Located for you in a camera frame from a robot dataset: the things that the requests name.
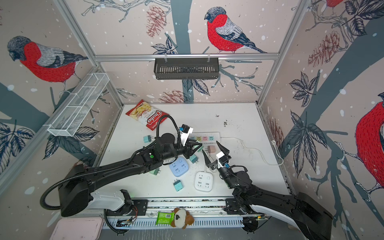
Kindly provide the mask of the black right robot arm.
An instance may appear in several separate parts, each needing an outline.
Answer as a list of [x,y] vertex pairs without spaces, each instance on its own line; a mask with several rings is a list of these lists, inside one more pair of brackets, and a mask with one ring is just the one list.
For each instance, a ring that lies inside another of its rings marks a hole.
[[332,235],[333,217],[324,207],[304,193],[282,195],[261,189],[252,183],[248,169],[234,172],[230,165],[230,151],[217,144],[220,152],[211,162],[204,153],[206,167],[216,169],[227,187],[233,190],[233,198],[226,199],[224,211],[230,215],[263,214],[279,219],[297,228],[308,240],[329,240]]

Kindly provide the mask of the pink plug adapter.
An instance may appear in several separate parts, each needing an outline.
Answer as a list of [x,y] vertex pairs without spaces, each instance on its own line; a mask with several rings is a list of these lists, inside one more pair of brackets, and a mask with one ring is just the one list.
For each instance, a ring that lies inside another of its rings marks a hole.
[[207,146],[207,152],[208,152],[209,154],[214,154],[214,153],[216,153],[216,151],[217,151],[216,146],[214,146],[214,145],[208,145],[208,146]]

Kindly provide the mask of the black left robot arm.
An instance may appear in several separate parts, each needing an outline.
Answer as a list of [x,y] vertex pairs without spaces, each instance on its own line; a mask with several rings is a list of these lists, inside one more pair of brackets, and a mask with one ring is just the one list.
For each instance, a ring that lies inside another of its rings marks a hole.
[[165,160],[177,160],[179,156],[190,158],[202,147],[202,143],[189,138],[191,127],[182,125],[175,129],[176,135],[160,135],[160,129],[156,128],[155,140],[126,160],[95,168],[85,168],[83,164],[74,166],[63,180],[42,194],[41,207],[50,211],[59,210],[63,217],[70,217],[94,203],[96,197],[92,193],[103,186],[155,170],[163,166]]

